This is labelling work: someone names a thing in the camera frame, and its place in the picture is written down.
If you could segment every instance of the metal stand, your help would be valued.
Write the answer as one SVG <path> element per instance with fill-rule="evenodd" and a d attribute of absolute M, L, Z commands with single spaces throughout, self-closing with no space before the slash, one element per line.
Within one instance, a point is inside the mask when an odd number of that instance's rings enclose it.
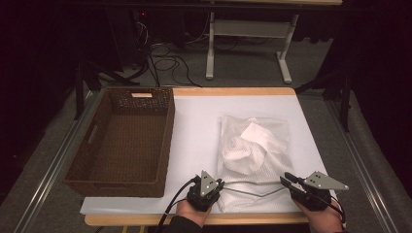
<path fill-rule="evenodd" d="M 294 29 L 299 15 L 293 15 L 291 22 L 266 22 L 246 20 L 215 19 L 210 13 L 209 49 L 206 63 L 206 79 L 212 80 L 215 67 L 215 36 L 245 36 L 261 38 L 285 38 L 282 51 L 277 52 L 277 59 L 285 83 L 292 83 L 291 74 L 286 63 L 286 55 L 291 44 Z"/>

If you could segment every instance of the wicker basket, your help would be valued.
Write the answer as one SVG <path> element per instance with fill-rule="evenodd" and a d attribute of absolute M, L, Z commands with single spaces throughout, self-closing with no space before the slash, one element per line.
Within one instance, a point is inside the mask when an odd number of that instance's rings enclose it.
<path fill-rule="evenodd" d="M 106 88 L 64 182 L 83 196 L 164 195 L 171 88 Z"/>

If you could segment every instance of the human hand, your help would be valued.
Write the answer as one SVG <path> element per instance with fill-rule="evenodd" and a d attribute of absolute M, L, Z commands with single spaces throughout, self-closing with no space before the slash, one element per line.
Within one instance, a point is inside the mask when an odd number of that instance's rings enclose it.
<path fill-rule="evenodd" d="M 210 214 L 212 210 L 212 207 L 209 208 L 207 212 L 200 212 L 197 211 L 189 202 L 188 200 L 183 200 L 178 203 L 177 210 L 176 210 L 176 215 L 177 216 L 183 216 L 200 227 L 203 227 L 203 224 L 205 223 L 205 220 L 207 216 Z"/>
<path fill-rule="evenodd" d="M 309 219 L 309 224 L 318 233 L 334 233 L 342 232 L 342 223 L 340 221 L 340 214 L 331 207 L 327 207 L 324 211 L 309 211 L 302 204 L 293 200 L 294 204 L 304 213 Z M 338 204 L 332 200 L 331 204 L 339 208 Z"/>

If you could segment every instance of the gray floor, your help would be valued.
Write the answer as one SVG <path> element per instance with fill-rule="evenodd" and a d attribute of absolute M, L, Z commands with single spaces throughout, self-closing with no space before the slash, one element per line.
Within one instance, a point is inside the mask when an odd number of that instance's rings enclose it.
<path fill-rule="evenodd" d="M 298 87 L 316 77 L 330 45 L 293 42 L 287 56 L 293 83 L 284 84 L 274 57 L 275 49 L 282 42 L 275 40 L 262 44 L 262 39 L 242 42 L 233 50 L 226 50 L 232 47 L 229 41 L 217 43 L 220 50 L 216 51 L 212 81 L 205 80 L 205 47 L 196 44 L 187 46 L 186 50 L 171 49 L 169 55 L 183 57 L 189 66 L 190 79 L 202 86 Z M 166 47 L 162 47 L 154 54 L 165 52 Z M 173 64 L 163 60 L 156 67 L 166 69 Z M 179 85 L 173 76 L 177 81 L 187 83 L 186 71 L 181 62 L 174 75 L 170 69 L 157 71 L 157 74 L 162 85 Z M 142 85 L 155 85 L 150 72 L 136 81 Z M 351 131 L 346 133 L 336 120 L 338 103 L 324 101 L 320 93 L 320 90 L 308 90 L 298 98 L 328 173 L 351 188 L 338 194 L 347 213 L 348 230 L 412 232 L 411 200 L 373 140 L 356 96 L 351 98 Z M 0 232 L 94 232 L 97 229 L 87 226 L 84 216 L 79 213 L 83 198 L 62 183 L 68 161 L 86 130 L 90 112 L 85 112 L 83 120 L 74 121 L 75 95 L 69 96 L 0 207 Z M 128 232 L 137 231 L 137 228 L 129 228 Z M 105 227 L 101 232 L 121 232 L 121 227 Z"/>

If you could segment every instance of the white fabric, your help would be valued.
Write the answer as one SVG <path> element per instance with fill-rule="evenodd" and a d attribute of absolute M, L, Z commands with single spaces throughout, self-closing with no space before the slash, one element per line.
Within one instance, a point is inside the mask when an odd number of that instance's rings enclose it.
<path fill-rule="evenodd" d="M 225 187 L 259 195 L 282 187 L 280 176 L 294 173 L 288 142 L 285 120 L 223 116 L 218 178 L 226 182 Z M 275 199 L 285 198 L 290 198 L 287 191 L 256 197 L 224 189 L 218 204 L 223 213 L 266 213 L 282 205 Z"/>

